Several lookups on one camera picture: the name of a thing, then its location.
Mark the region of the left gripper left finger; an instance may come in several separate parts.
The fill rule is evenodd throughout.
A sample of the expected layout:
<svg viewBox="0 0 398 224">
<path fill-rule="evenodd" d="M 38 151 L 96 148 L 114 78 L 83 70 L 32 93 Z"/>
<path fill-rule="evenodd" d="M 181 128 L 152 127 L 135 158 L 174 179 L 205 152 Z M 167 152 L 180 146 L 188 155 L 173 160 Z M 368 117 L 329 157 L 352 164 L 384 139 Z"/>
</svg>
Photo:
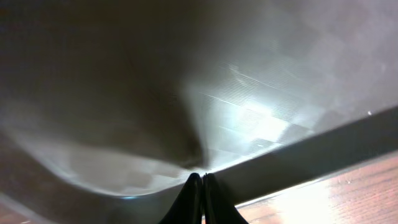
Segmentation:
<svg viewBox="0 0 398 224">
<path fill-rule="evenodd" d="M 159 224 L 200 224 L 202 219 L 202 179 L 192 173 Z"/>
</svg>

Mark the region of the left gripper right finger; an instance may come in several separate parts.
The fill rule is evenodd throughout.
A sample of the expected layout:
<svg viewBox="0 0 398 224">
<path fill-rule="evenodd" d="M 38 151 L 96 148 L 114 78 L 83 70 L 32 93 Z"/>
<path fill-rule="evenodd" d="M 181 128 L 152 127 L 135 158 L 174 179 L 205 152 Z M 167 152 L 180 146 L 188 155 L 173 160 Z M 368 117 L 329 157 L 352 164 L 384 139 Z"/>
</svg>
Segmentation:
<svg viewBox="0 0 398 224">
<path fill-rule="evenodd" d="M 222 192 L 214 174 L 203 176 L 202 198 L 206 224 L 248 224 Z"/>
</svg>

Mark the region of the brown serving tray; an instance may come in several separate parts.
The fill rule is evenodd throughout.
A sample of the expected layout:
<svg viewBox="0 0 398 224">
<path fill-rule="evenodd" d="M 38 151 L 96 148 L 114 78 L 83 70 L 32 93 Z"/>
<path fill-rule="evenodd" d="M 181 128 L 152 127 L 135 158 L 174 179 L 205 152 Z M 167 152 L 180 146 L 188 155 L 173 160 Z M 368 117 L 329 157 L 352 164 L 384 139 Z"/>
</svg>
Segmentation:
<svg viewBox="0 0 398 224">
<path fill-rule="evenodd" d="M 397 2 L 2 1 L 1 203 L 158 223 L 397 150 Z"/>
</svg>

